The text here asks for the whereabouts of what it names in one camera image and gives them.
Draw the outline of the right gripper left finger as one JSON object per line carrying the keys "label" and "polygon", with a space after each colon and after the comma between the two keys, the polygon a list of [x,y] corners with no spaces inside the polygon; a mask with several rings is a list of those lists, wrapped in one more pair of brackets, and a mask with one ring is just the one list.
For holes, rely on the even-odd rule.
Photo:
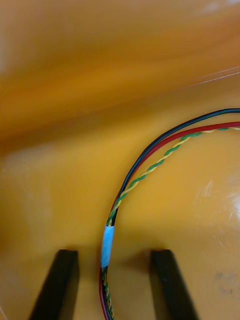
{"label": "right gripper left finger", "polygon": [[59,250],[50,266],[30,320],[72,320],[80,281],[76,250]]}

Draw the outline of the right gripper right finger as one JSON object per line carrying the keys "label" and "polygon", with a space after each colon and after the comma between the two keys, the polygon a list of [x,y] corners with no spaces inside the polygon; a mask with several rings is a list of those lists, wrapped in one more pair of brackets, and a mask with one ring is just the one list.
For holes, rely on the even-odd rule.
{"label": "right gripper right finger", "polygon": [[153,250],[150,254],[150,284],[157,320],[198,320],[173,252]]}

